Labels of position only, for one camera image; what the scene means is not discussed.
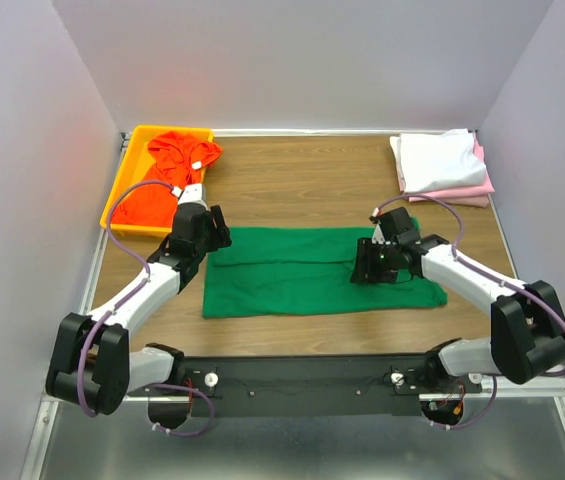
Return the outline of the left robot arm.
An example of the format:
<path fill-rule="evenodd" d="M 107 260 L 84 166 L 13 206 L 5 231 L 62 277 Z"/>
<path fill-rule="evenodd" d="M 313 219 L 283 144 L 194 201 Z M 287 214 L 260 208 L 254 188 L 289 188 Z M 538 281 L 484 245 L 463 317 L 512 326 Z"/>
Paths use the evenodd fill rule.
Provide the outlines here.
<path fill-rule="evenodd" d="M 127 394 L 144 387 L 176 393 L 185 382 L 183 353 L 161 344 L 132 351 L 130 340 L 182 292 L 207 254 L 231 243 L 220 206 L 180 205 L 171 232 L 144 259 L 135 279 L 100 307 L 70 313 L 60 322 L 46 393 L 80 406 L 90 417 L 113 413 Z"/>

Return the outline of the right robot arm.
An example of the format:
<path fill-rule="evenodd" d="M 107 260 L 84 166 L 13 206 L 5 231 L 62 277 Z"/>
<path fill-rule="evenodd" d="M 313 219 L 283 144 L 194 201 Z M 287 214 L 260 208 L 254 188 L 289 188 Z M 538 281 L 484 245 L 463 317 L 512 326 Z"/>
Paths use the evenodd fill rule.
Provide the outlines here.
<path fill-rule="evenodd" d="M 429 389 L 445 391 L 469 374 L 518 385 L 565 374 L 565 318 L 550 284 L 501 275 L 439 235 L 422 236 L 403 207 L 375 211 L 371 221 L 372 235 L 357 242 L 352 283 L 395 283 L 409 273 L 451 289 L 489 318 L 489 336 L 450 340 L 426 352 L 419 373 Z"/>

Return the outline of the green t shirt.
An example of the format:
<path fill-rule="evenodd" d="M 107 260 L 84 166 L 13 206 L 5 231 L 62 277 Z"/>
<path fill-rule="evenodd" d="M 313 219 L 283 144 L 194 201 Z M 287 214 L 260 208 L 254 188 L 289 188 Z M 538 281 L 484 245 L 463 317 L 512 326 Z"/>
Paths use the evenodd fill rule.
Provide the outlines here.
<path fill-rule="evenodd" d="M 232 245 L 207 257 L 205 319 L 433 309 L 436 283 L 402 270 L 395 283 L 354 284 L 357 241 L 371 227 L 233 227 Z"/>

